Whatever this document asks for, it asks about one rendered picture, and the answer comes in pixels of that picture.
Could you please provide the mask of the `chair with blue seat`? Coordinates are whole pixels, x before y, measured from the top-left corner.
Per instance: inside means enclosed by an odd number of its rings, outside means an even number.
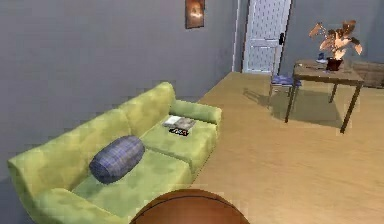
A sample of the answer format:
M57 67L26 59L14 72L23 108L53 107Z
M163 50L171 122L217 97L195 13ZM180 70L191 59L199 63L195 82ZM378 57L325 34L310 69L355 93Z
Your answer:
M269 96L268 96L268 102L271 102L271 97L273 94L273 90L276 87L288 87L288 96L293 97L292 105L295 105L295 101L297 99L297 94L299 87L301 86L301 81L295 81L292 76L289 75L280 75L276 73L276 66L277 66L277 54L278 49L277 47L274 48L274 56L273 56L273 65L272 65L272 73L270 78L270 87L269 87Z

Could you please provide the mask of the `green sofa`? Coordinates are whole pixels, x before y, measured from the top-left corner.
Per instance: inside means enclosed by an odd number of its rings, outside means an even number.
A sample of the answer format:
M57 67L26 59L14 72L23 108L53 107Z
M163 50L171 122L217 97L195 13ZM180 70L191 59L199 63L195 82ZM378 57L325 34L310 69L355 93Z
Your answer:
M163 125L172 115L196 121L188 136ZM178 100L173 86L162 82L7 165L35 224L129 224L154 198L194 181L217 144L220 121L220 109ZM91 160L127 135L144 144L142 159L120 180L99 182Z

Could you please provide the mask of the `blue plaid bolster pillow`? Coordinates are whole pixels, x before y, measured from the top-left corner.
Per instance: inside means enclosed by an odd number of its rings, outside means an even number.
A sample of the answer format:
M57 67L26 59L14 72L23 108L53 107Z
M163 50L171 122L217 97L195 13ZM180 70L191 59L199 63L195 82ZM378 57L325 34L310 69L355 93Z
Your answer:
M99 151L89 164L91 174L101 183L120 180L142 159L145 147L133 136L122 136Z

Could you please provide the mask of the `brown framed picture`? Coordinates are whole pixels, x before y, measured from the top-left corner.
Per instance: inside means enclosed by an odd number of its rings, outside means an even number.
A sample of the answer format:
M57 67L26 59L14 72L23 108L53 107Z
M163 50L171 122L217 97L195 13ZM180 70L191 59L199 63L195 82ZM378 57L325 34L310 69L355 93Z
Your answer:
M205 0L185 0L185 28L204 26Z

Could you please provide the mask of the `white room door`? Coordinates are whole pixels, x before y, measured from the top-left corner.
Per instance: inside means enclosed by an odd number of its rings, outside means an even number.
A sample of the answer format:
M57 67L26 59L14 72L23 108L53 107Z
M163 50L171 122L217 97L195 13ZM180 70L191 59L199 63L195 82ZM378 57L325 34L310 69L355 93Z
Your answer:
M292 0L249 0L243 57L245 73L271 74L274 48L277 47L276 73L283 45L280 33L286 34Z

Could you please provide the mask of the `brown wooden table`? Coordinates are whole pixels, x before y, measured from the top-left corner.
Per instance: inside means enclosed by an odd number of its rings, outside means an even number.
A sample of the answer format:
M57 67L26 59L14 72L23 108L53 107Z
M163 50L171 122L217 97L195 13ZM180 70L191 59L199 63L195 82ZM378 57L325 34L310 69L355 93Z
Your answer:
M285 113L285 122L289 121L289 116L291 109L294 105L294 99L296 97L296 91L298 87L296 84L299 81L312 81L320 83L331 83L333 84L333 89L329 102L332 102L339 85L354 86L355 91L350 101L348 110L344 117L340 132L345 133L348 126L350 117L356 105L357 99L359 97L361 88L363 87L364 80L353 70L345 70L343 67L340 67L338 71L328 71L325 64L318 64L315 60L311 59L300 59L297 60L293 67L293 86L290 90L290 98L288 106Z

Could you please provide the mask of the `orange-leaved house plant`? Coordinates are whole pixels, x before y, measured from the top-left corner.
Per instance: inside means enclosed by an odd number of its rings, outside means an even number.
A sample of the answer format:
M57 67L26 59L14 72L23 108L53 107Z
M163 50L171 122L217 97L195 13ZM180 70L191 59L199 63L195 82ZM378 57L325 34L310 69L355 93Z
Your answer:
M310 38L314 38L319 35L323 36L319 50L327 50L331 53L331 56L327 58L326 69L328 71L339 70L348 45L352 44L353 49L358 55L362 53L363 47L360 41L352 36L355 26L355 20L345 20L338 29L326 29L321 22L317 22L316 25L309 31L308 36Z

